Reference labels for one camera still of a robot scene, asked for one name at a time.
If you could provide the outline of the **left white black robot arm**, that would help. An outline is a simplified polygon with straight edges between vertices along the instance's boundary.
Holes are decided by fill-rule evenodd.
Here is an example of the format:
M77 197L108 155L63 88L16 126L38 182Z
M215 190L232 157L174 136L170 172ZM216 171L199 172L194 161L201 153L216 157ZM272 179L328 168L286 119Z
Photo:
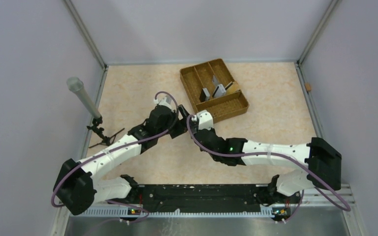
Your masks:
M147 119L112 145L80 161L65 161L53 188L52 206L66 207L73 215L79 215L91 205L107 200L135 202L138 184L132 177L122 175L114 180L103 180L103 177L123 162L155 146L159 138L165 135L176 138L186 133L188 116L183 105L176 110L156 105Z

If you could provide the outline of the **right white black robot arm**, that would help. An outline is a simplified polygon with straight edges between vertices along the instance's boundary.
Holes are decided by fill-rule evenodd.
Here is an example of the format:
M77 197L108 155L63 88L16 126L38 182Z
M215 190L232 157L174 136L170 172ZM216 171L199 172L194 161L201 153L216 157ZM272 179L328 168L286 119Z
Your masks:
M224 139L213 128L199 130L191 137L214 161L228 166L292 168L287 174L278 174L270 183L269 197L276 203L314 187L329 191L341 189L342 156L323 138L313 137L305 144L276 145L245 138Z

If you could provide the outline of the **woven brown divided tray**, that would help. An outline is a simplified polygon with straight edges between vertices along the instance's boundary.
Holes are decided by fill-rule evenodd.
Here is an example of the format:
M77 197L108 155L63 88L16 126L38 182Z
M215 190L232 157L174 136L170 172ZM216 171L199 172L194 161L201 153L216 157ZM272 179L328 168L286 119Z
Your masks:
M249 108L223 59L182 68L180 78L195 113L207 110L214 123L242 115Z

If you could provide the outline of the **dark grey credit card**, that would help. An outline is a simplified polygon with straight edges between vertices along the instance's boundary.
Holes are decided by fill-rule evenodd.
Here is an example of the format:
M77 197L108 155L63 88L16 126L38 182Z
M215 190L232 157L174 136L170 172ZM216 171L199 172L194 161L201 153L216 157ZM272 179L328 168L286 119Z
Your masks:
M200 102L206 102L210 100L210 93L207 88L203 88L201 90L200 96L199 96L199 101Z

